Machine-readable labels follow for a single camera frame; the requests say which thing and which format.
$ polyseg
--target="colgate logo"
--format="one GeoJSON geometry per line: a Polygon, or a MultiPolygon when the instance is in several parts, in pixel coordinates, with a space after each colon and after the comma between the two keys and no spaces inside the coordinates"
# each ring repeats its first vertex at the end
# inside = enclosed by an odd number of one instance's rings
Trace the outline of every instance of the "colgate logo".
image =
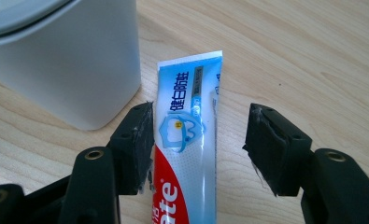
{"type": "Polygon", "coordinates": [[[176,205],[174,204],[174,201],[177,198],[177,188],[173,187],[172,190],[171,183],[164,183],[162,186],[162,194],[164,199],[160,201],[159,206],[163,215],[160,223],[174,224],[176,222],[176,219],[173,217],[176,213],[176,205]]]}
{"type": "Polygon", "coordinates": [[[155,148],[152,223],[189,223],[187,207],[175,173],[163,153],[155,148]]]}

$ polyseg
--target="white container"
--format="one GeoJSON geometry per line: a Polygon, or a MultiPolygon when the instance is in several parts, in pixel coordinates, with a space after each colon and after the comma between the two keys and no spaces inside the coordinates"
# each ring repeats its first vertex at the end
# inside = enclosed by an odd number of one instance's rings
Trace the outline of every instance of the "white container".
{"type": "Polygon", "coordinates": [[[0,83],[81,129],[140,86],[135,0],[0,0],[0,83]]]}

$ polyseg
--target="wooden table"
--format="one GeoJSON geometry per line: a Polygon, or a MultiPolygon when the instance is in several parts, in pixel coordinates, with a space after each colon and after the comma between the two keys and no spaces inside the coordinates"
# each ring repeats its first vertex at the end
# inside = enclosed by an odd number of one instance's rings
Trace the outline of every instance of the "wooden table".
{"type": "MultiPolygon", "coordinates": [[[[222,49],[217,148],[219,223],[303,223],[300,196],[276,198],[245,142],[250,103],[268,105],[369,175],[369,0],[137,0],[142,86],[106,127],[76,130],[0,85],[0,184],[26,193],[71,173],[129,108],[155,101],[158,61],[222,49]]],[[[123,223],[150,223],[152,194],[121,197],[123,223]]]]}

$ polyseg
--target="toothpaste tube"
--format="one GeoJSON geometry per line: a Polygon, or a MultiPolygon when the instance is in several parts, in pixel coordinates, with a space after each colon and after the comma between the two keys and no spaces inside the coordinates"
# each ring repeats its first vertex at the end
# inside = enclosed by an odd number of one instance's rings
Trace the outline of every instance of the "toothpaste tube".
{"type": "Polygon", "coordinates": [[[158,63],[152,223],[215,223],[222,51],[158,63]]]}

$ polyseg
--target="bin lid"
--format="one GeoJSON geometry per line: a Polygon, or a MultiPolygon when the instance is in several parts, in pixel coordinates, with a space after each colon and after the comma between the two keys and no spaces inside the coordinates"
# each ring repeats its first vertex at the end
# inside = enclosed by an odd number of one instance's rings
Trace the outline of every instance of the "bin lid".
{"type": "Polygon", "coordinates": [[[0,35],[48,16],[72,0],[0,0],[0,35]]]}

